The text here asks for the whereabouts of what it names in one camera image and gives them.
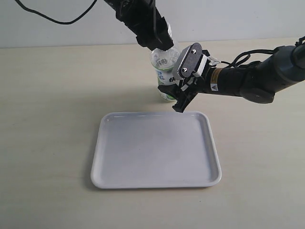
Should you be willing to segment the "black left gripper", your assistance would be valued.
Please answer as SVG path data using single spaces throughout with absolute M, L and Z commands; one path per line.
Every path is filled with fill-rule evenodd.
M 151 51 L 167 51 L 173 47 L 165 17 L 158 12 L 154 0 L 121 0 L 116 9 L 116 19 L 123 22 L 142 47 Z

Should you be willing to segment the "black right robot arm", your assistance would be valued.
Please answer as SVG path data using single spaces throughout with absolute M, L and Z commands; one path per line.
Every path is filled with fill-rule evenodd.
M 177 83 L 158 89 L 177 102 L 173 109 L 184 112 L 197 94 L 242 97 L 257 104 L 270 104 L 277 92 L 305 79 L 305 39 L 273 50 L 255 49 L 239 54 L 226 67 L 199 43 L 180 54 L 172 74 Z

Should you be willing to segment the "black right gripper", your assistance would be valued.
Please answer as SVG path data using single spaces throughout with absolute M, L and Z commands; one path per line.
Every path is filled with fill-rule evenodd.
M 207 64 L 200 77 L 191 76 L 187 79 L 179 80 L 179 84 L 159 85 L 158 90 L 172 98 L 178 98 L 177 103 L 173 106 L 174 111 L 183 113 L 190 102 L 197 96 L 196 92 L 186 92 L 191 87 L 196 87 L 203 82 L 211 69 L 211 56 L 208 50 L 203 50 L 208 57 Z

